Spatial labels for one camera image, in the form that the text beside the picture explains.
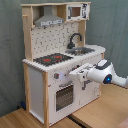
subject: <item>stovetop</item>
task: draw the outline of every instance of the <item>stovetop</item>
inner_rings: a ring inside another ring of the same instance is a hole
[[[51,66],[51,65],[54,65],[57,63],[65,62],[69,59],[73,59],[73,57],[70,57],[70,56],[67,56],[64,54],[60,54],[60,53],[54,53],[51,55],[36,58],[33,61],[48,67],[48,66]]]

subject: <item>table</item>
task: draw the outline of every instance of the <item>table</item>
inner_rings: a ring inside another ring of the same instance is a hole
[[[0,118],[0,128],[44,128],[37,119],[23,109]],[[50,128],[81,128],[69,118],[64,118]]]
[[[101,97],[74,112],[71,117],[87,128],[115,128],[128,118],[128,90],[102,85]]]

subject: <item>sink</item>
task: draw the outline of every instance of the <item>sink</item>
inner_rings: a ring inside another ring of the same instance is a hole
[[[68,49],[65,51],[65,53],[75,55],[75,56],[80,56],[80,55],[85,55],[90,52],[94,52],[94,49],[91,48],[86,48],[86,47],[78,47],[78,48],[73,48],[73,49]]]

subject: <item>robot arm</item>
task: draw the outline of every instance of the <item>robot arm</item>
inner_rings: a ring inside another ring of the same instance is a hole
[[[70,72],[69,77],[73,80],[84,82],[91,80],[100,84],[116,84],[128,88],[128,77],[122,78],[116,75],[113,64],[107,60],[101,60],[97,65],[84,64]]]

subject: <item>wooden play kitchen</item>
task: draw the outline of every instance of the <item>wooden play kitchen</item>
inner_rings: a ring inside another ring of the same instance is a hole
[[[90,2],[21,6],[26,109],[48,128],[101,95],[98,83],[72,81],[69,74],[98,63],[105,49],[85,45]]]

